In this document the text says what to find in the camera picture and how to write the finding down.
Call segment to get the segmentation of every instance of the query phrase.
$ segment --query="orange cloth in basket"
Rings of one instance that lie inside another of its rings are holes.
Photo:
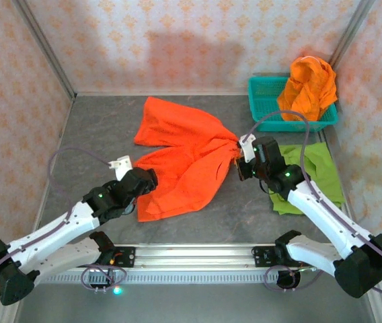
[[[318,121],[336,96],[336,73],[324,60],[299,57],[291,64],[291,76],[278,97],[281,110],[300,112],[308,121]],[[285,121],[301,120],[292,114],[282,114]]]
[[[239,155],[238,140],[209,113],[148,98],[135,143],[169,147],[135,163],[153,168],[158,177],[158,187],[137,201],[139,221],[165,219],[208,205]]]

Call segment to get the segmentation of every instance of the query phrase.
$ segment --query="teal plastic basket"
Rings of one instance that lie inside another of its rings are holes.
[[[259,121],[267,114],[279,111],[276,99],[285,88],[288,77],[251,77],[248,81],[248,93],[251,114],[254,121]],[[338,113],[334,104],[330,105],[320,121],[309,122],[310,131],[316,132],[324,127],[336,124]],[[268,132],[305,132],[306,126],[302,121],[284,121],[280,114],[271,116],[257,128],[258,131]]]

